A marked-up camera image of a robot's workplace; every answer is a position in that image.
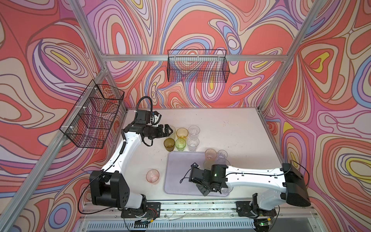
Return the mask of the olive textured cup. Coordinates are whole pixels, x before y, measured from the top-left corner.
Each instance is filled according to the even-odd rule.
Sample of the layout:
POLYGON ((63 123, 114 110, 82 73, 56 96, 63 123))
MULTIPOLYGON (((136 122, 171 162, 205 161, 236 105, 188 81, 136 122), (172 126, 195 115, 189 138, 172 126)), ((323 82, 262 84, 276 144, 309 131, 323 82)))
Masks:
POLYGON ((167 138, 164 141, 164 147, 168 152, 172 152, 175 148, 175 140, 173 138, 167 138))

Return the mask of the pink cup back row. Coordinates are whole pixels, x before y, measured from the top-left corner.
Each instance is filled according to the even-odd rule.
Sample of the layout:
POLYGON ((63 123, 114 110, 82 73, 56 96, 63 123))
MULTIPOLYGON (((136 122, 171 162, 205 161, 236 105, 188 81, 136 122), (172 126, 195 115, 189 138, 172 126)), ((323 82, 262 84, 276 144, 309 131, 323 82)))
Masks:
POLYGON ((217 158, 217 151, 209 148, 205 151, 205 161, 215 161, 217 158))

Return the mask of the clear cup front row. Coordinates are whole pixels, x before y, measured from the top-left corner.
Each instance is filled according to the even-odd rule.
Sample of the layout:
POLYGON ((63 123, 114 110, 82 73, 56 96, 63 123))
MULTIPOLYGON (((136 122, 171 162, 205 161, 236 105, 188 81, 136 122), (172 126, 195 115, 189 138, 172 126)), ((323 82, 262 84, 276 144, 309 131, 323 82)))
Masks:
POLYGON ((200 143, 200 140, 198 137, 195 137, 195 136, 188 137, 187 139, 188 150, 192 152, 196 151, 199 143, 200 143))

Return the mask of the small clear cup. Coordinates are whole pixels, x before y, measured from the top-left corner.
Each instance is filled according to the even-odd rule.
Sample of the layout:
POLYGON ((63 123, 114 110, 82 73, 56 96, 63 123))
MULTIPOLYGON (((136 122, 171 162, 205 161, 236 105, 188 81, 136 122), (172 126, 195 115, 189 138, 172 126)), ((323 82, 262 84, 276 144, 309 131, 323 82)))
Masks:
POLYGON ((217 152, 217 159, 227 159, 228 153, 225 150, 219 150, 217 152))

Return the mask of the pale yellow textured cup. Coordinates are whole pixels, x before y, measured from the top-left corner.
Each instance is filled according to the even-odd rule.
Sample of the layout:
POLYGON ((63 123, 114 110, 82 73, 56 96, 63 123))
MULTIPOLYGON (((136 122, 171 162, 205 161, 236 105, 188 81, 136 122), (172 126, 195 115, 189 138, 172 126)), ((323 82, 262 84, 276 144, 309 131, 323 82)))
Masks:
POLYGON ((176 140, 176 127, 175 126, 170 126, 170 128, 172 129, 172 133, 170 135, 170 137, 174 140, 176 140))

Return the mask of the pale green textured cup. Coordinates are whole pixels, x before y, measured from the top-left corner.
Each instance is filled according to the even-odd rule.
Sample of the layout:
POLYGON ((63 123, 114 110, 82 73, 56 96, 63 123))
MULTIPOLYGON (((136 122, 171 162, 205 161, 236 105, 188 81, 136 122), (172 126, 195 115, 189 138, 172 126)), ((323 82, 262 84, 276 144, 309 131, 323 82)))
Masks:
POLYGON ((213 164, 214 164, 213 161, 207 160, 203 163, 203 167, 205 170, 211 170, 213 164))

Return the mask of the large clear cup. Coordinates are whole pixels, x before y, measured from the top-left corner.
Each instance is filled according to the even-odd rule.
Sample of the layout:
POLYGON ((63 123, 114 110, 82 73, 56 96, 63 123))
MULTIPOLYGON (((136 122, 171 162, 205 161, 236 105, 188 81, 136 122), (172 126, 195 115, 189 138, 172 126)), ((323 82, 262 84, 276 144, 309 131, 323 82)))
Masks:
POLYGON ((233 187, 227 187, 227 188, 222 188, 221 189, 222 194, 229 194, 232 191, 233 191, 233 187))

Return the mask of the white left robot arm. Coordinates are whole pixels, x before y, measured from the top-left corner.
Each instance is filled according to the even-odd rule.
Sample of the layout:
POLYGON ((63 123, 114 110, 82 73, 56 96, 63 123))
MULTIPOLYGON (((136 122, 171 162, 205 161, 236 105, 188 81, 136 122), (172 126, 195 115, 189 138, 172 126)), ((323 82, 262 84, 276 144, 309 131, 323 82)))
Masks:
POLYGON ((110 160, 100 171, 93 171, 89 177, 92 203, 96 206, 139 209, 145 203, 145 196, 133 192, 125 171, 129 161, 145 139, 152 142, 157 138, 172 135, 168 125, 129 124, 121 131, 122 140, 110 160))

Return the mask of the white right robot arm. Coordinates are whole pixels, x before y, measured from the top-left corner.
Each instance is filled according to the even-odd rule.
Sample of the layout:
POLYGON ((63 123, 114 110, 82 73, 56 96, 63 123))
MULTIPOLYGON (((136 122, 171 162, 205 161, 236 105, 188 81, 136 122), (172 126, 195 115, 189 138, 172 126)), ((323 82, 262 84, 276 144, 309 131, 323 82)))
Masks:
POLYGON ((282 163, 282 167, 273 169, 242 169, 214 164, 210 170, 202 170, 193 163, 185 179, 196 184, 203 196, 234 187, 265 189, 263 193, 253 195, 253 210, 270 211, 284 203, 297 207, 311 205, 304 174, 291 163, 282 163))

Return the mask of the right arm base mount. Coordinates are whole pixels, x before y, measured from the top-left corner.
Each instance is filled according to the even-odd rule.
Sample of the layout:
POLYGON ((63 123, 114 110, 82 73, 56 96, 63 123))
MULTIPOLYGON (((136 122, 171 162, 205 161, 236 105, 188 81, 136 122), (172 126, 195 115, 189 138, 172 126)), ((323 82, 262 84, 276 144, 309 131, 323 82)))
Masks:
POLYGON ((258 217, 275 217, 277 215, 277 211, 275 209, 272 210, 264 210, 259 208, 257 204, 254 204, 252 201, 236 201, 236 212, 240 217, 247 217, 256 219, 258 217))

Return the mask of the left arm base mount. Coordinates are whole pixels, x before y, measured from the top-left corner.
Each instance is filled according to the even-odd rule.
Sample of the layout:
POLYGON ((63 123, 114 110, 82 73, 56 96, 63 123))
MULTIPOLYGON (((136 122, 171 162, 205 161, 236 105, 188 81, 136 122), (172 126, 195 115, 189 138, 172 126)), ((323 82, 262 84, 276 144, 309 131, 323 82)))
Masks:
POLYGON ((121 211, 121 218, 156 219, 160 216, 161 203, 149 202, 139 208, 125 208, 121 211))

